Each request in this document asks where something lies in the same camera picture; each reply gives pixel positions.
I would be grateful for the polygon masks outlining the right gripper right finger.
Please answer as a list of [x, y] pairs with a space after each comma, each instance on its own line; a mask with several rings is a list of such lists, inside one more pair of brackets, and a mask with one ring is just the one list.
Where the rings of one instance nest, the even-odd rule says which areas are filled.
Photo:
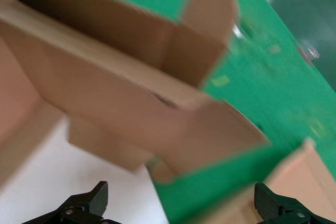
[[273, 224], [334, 224], [318, 216], [298, 200], [277, 195], [264, 183], [254, 185], [254, 206], [262, 223]]

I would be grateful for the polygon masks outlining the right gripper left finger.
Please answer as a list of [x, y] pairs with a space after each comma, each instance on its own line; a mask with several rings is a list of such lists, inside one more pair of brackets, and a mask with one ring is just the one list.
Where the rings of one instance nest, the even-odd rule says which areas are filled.
[[70, 196], [56, 210], [25, 222], [48, 223], [107, 223], [103, 218], [108, 205], [108, 183], [100, 181], [93, 190]]

